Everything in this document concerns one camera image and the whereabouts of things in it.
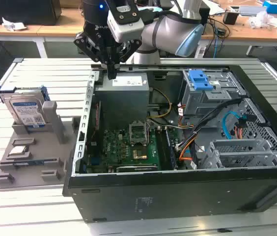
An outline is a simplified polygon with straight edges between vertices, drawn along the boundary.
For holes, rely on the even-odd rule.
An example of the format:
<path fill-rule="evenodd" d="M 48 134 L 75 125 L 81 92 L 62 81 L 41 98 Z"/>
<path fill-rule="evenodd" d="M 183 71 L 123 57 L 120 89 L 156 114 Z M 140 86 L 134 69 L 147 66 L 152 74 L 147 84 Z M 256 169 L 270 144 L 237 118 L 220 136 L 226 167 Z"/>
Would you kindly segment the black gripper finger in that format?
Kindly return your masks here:
<path fill-rule="evenodd" d="M 130 56 L 141 46 L 141 40 L 135 39 L 123 43 L 115 43 L 112 49 L 112 78 L 116 78 L 121 62 L 126 62 Z"/>
<path fill-rule="evenodd" d="M 107 70 L 108 79 L 113 79 L 111 53 L 108 51 L 104 37 L 99 32 L 88 35 L 83 31 L 76 36 L 74 43 L 94 62 L 103 64 L 102 67 Z"/>

